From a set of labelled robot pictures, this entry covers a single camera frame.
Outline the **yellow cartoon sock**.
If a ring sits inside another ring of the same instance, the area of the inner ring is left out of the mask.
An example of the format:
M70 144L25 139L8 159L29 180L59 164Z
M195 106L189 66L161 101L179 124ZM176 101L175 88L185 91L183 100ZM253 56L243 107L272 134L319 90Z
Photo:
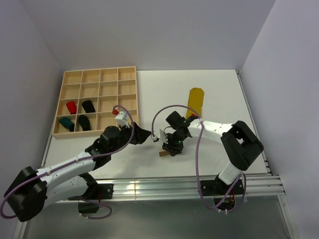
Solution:
M189 91L187 106L194 109L202 116L202 106L204 101L204 91L201 88L192 88Z

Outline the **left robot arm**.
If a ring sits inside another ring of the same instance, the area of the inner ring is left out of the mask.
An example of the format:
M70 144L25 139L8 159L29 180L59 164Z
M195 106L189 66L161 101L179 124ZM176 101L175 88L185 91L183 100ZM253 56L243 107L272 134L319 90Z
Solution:
M61 200L88 200L97 194L98 184L90 175L111 160L111 156L128 144L143 144L151 132L135 122L129 126L109 126L92 145L62 163L34 170L22 169L4 194L0 204L8 204L13 218L26 222L45 207Z

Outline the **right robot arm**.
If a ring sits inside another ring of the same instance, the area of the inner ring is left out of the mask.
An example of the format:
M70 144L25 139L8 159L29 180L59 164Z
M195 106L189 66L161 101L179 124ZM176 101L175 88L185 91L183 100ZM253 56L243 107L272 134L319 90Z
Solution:
M228 156L226 166L218 174L216 190L221 194L227 194L233 188L233 182L264 151L264 146L248 125L243 121L236 123L217 123L191 115L182 117L174 111L167 118L169 127L173 133L166 133L164 129L159 132L159 138L163 142L162 148L171 156L181 154L183 141L187 138L205 138L223 145Z

